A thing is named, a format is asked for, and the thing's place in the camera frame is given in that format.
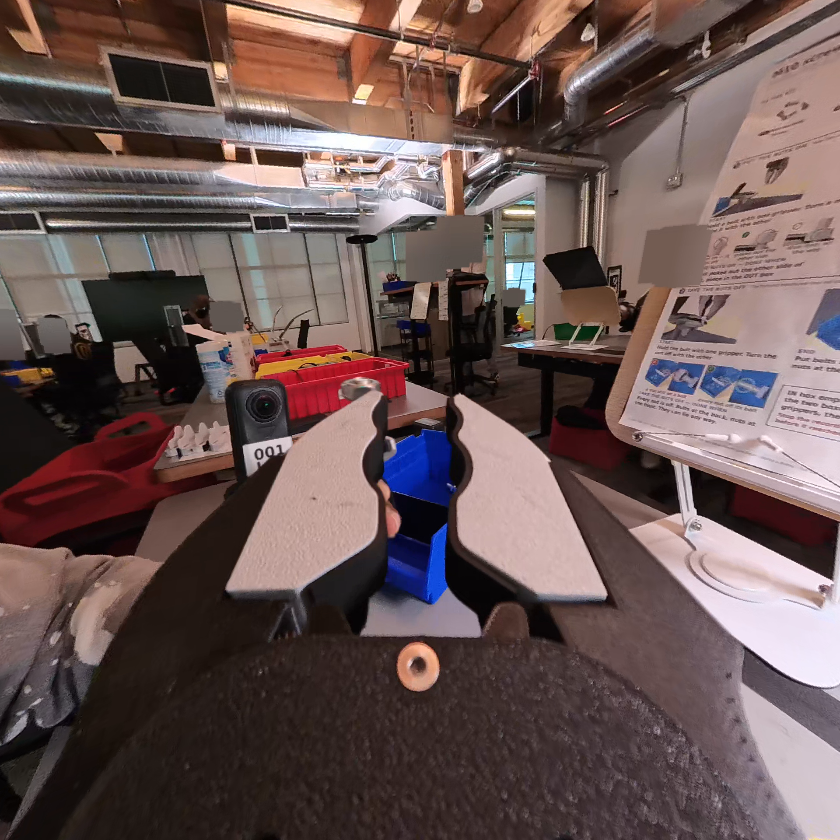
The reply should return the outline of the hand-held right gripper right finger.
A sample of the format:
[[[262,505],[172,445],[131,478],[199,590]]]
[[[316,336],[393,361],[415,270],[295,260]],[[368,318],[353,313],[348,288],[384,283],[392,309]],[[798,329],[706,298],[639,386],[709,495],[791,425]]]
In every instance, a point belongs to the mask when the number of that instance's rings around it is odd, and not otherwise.
[[[602,603],[606,585],[551,460],[458,394],[448,400],[448,538],[456,557],[525,603]]]

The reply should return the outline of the blue plastic bin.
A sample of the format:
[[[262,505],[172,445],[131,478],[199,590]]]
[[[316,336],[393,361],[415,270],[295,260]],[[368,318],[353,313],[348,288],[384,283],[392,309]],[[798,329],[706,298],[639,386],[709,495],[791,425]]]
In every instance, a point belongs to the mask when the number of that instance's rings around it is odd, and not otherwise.
[[[435,604],[447,590],[448,508],[455,493],[451,450],[446,432],[425,430],[398,442],[384,467],[401,518],[388,540],[385,583],[426,604]]]

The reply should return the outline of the person's left hand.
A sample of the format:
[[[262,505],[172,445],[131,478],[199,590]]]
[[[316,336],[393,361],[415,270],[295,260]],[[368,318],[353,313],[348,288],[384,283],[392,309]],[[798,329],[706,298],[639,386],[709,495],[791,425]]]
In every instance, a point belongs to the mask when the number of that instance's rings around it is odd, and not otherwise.
[[[380,479],[377,482],[377,491],[383,501],[386,537],[390,540],[399,533],[402,525],[402,518],[392,502],[391,489],[383,479]]]

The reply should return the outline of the long yellow bin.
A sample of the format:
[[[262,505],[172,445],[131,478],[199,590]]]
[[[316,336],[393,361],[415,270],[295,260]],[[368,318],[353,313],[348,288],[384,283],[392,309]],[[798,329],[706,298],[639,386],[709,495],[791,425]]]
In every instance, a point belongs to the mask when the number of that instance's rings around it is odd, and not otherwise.
[[[358,351],[344,350],[328,353],[327,350],[329,348],[325,350],[316,349],[303,355],[283,355],[282,353],[260,355],[257,359],[259,367],[257,368],[256,378],[265,379],[271,375],[299,372],[342,362],[366,361],[373,358],[367,353]]]

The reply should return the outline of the white wipes canister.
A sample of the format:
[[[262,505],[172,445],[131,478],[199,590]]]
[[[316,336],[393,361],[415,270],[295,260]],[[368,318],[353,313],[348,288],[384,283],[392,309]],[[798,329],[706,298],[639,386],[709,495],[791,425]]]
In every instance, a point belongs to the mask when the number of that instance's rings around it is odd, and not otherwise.
[[[225,393],[235,373],[229,343],[225,340],[204,341],[195,350],[210,402],[225,403]]]

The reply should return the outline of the red parts bin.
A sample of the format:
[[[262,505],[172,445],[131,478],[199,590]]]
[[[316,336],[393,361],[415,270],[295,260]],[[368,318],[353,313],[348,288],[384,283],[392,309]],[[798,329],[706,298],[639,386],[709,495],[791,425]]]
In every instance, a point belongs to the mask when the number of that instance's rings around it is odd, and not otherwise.
[[[362,377],[379,382],[386,398],[406,393],[409,363],[380,358],[342,361],[297,371],[283,371],[274,378],[284,385],[290,419],[331,414],[347,401],[340,395],[343,382]]]
[[[255,355],[255,359],[257,366],[261,366],[262,364],[291,361],[297,359],[307,359],[313,356],[326,357],[331,354],[341,354],[347,352],[347,349],[343,346],[334,344],[318,346],[310,349],[291,349],[278,350],[266,353],[257,353]]]

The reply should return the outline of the rack of white printed parts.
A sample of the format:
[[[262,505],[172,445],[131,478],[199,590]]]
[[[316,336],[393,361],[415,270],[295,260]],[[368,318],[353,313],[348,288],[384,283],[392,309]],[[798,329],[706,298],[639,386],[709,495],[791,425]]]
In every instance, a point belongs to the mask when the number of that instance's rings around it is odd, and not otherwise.
[[[207,426],[200,423],[174,426],[172,435],[163,449],[163,457],[168,462],[180,463],[187,460],[202,459],[215,455],[231,455],[232,441],[228,425],[214,422]]]

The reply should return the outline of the red storage bin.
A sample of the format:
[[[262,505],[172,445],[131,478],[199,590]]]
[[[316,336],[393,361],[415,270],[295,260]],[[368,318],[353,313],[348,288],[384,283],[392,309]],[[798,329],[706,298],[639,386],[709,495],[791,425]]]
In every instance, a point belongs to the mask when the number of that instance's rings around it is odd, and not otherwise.
[[[834,520],[741,486],[731,489],[728,510],[735,518],[761,526],[806,548],[834,541],[837,535]]]
[[[602,409],[561,406],[552,420],[549,453],[598,469],[620,466],[632,451],[613,435]]]

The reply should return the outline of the black office chair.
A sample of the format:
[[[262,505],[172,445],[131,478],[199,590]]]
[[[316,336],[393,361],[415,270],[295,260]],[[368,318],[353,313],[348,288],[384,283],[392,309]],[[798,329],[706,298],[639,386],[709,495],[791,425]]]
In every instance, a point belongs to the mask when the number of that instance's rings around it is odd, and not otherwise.
[[[472,393],[483,386],[497,394],[499,374],[497,346],[497,300],[487,295],[484,274],[454,270],[447,279],[449,391]]]

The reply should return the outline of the black display screen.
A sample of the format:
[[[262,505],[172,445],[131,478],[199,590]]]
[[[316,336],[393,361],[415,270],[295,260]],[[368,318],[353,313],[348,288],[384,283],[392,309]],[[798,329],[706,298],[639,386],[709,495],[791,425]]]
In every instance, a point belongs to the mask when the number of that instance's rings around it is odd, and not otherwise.
[[[106,279],[83,280],[81,287],[101,339],[112,343],[160,337],[167,328],[166,307],[186,310],[209,295],[203,275],[171,269],[113,272]]]

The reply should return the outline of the wooden document stand white base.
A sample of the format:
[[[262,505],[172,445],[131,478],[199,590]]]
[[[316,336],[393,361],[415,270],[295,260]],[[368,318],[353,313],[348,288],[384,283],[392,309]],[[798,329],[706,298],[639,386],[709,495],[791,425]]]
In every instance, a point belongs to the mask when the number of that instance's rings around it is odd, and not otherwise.
[[[831,689],[839,680],[838,550],[831,573],[816,573],[701,514],[690,470],[701,471],[838,522],[836,496],[797,486],[730,463],[672,439],[644,437],[623,415],[652,335],[672,290],[647,295],[610,394],[606,419],[618,438],[670,460],[680,517],[640,534],[654,556],[712,617],[745,648],[784,676]]]

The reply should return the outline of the black board document stand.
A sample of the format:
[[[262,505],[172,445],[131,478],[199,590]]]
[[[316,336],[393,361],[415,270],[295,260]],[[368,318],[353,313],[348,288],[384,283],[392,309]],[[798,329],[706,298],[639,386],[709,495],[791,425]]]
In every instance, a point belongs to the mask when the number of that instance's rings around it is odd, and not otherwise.
[[[606,330],[620,326],[617,292],[592,246],[548,254],[542,263],[560,288],[563,322],[572,332],[567,346],[573,350],[605,350]]]

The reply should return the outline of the printed instruction sheet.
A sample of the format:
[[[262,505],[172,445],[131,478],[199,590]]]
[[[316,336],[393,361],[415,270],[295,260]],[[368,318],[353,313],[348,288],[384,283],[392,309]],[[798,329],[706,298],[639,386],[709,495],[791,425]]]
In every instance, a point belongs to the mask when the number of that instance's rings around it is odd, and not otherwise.
[[[762,79],[623,424],[838,494],[838,37]]]

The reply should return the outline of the air vent grille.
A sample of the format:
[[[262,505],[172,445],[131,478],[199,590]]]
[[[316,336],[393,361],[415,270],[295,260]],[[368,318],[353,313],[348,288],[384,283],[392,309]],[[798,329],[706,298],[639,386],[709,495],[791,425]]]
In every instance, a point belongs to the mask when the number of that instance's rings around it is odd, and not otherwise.
[[[102,45],[101,66],[115,102],[142,108],[222,113],[214,66]]]

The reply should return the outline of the silver air duct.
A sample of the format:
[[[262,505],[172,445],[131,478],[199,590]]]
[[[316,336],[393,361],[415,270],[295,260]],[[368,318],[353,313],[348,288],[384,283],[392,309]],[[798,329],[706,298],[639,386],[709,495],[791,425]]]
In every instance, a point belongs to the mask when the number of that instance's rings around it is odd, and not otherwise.
[[[132,107],[114,101],[99,54],[87,65],[45,56],[2,56],[2,121],[276,150],[441,154],[456,144],[447,115],[289,98],[215,78],[222,113]]]
[[[375,191],[309,185],[302,168],[135,155],[2,150],[2,209],[282,210],[371,214]]]
[[[657,45],[653,19],[647,16],[574,70],[563,85],[563,129],[581,126],[593,91],[644,59]]]

